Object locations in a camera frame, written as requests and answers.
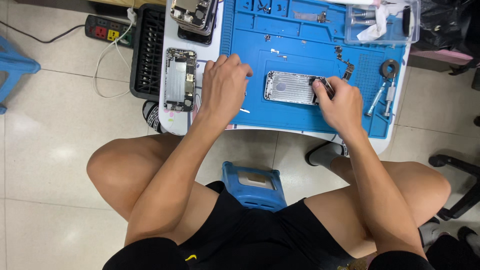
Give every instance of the thigh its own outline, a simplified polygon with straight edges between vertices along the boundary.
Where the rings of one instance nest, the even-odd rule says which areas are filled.
[[[332,170],[350,186],[305,199],[337,243],[351,256],[360,258],[376,251],[375,242],[360,209],[358,189],[349,159]],[[450,185],[437,171],[416,162],[383,162],[410,207],[418,226],[434,216],[445,204]]]
[[[87,173],[106,202],[126,221],[136,201],[167,160],[180,137],[172,134],[113,140],[90,158]],[[212,212],[218,193],[197,182],[177,228],[165,237],[181,244]]]

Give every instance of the sock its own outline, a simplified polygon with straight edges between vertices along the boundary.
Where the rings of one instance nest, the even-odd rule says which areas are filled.
[[[435,222],[427,222],[419,228],[424,246],[432,245],[440,237],[441,230]]]
[[[155,131],[158,133],[166,132],[166,130],[160,124],[160,120],[158,119],[158,102],[149,100],[145,101],[142,108],[142,113],[148,126],[155,129]]]
[[[312,165],[322,165],[330,170],[332,160],[337,157],[345,157],[348,155],[348,149],[344,145],[329,143],[315,150],[309,156],[309,161]]]
[[[473,252],[480,257],[480,235],[469,233],[465,237],[465,240],[472,248]]]

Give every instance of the white cable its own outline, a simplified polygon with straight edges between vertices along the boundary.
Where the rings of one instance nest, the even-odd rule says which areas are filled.
[[[105,97],[103,96],[102,94],[100,94],[100,92],[98,91],[97,87],[96,87],[96,74],[98,73],[98,66],[100,65],[100,61],[102,61],[102,58],[103,58],[103,54],[105,53],[105,51],[110,48],[110,46],[112,46],[113,44],[115,44],[115,47],[117,48],[117,52],[119,53],[120,57],[122,58],[123,62],[127,65],[127,68],[130,70],[130,72],[132,72],[131,68],[130,68],[130,65],[127,63],[127,61],[125,60],[125,58],[123,57],[123,55],[120,53],[120,50],[119,50],[119,47],[117,45],[117,42],[119,40],[121,40],[127,33],[128,31],[130,31],[130,28],[132,27],[132,25],[136,22],[136,15],[135,12],[133,12],[133,7],[135,6],[135,0],[133,0],[133,5],[131,8],[129,8],[127,10],[127,15],[128,15],[128,18],[130,19],[130,26],[128,27],[127,31],[125,31],[123,33],[123,35],[121,35],[120,37],[116,38],[114,41],[112,41],[105,49],[103,49],[103,51],[100,53],[100,56],[98,57],[98,61],[96,62],[96,68],[95,68],[95,73],[93,74],[93,78],[92,78],[92,89],[93,91],[95,92],[95,94],[101,98],[118,98],[118,97],[121,97],[123,95],[126,95],[130,92],[130,90],[128,90],[127,92],[125,93],[122,93],[122,94],[119,94],[119,95],[116,95],[116,96],[112,96],[112,97]]]

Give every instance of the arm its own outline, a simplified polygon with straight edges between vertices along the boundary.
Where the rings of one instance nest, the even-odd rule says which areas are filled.
[[[250,66],[241,64],[236,54],[207,62],[202,106],[186,136],[135,203],[125,245],[171,232],[179,224],[205,155],[240,110],[247,75],[252,76]]]
[[[361,125],[360,90],[338,77],[329,78],[335,90],[328,98],[322,84],[314,84],[325,121],[344,139],[357,180],[361,209],[378,253],[400,250],[425,258],[417,226],[402,194],[373,150]]]

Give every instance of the black chair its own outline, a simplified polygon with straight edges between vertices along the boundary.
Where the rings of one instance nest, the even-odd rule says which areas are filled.
[[[443,167],[450,165],[459,170],[467,172],[473,175],[477,182],[475,185],[457,202],[452,208],[442,208],[438,211],[437,215],[442,220],[447,221],[449,219],[458,219],[470,208],[476,205],[480,201],[480,167],[465,161],[447,156],[447,155],[435,155],[428,158],[428,163],[434,167]]]

